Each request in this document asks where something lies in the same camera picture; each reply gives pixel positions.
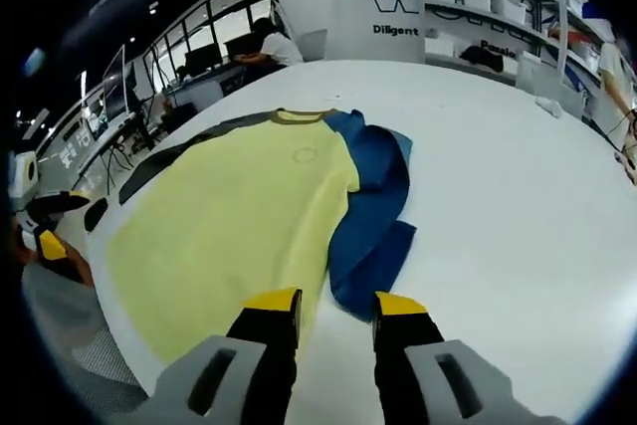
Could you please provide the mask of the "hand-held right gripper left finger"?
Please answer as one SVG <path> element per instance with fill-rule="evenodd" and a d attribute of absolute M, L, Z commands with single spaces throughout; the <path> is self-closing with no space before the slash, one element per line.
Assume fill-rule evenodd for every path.
<path fill-rule="evenodd" d="M 244 303 L 228 332 L 170 364 L 154 394 L 108 424 L 283 424 L 297 378 L 302 291 Z"/>

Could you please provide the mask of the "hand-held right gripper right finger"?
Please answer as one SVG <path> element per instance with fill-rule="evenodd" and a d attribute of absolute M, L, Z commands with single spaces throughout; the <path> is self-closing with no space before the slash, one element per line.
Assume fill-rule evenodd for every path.
<path fill-rule="evenodd" d="M 561 424 L 518 402 L 508 376 L 462 341 L 446 340 L 428 310 L 374 298 L 374 381 L 386 424 Z"/>

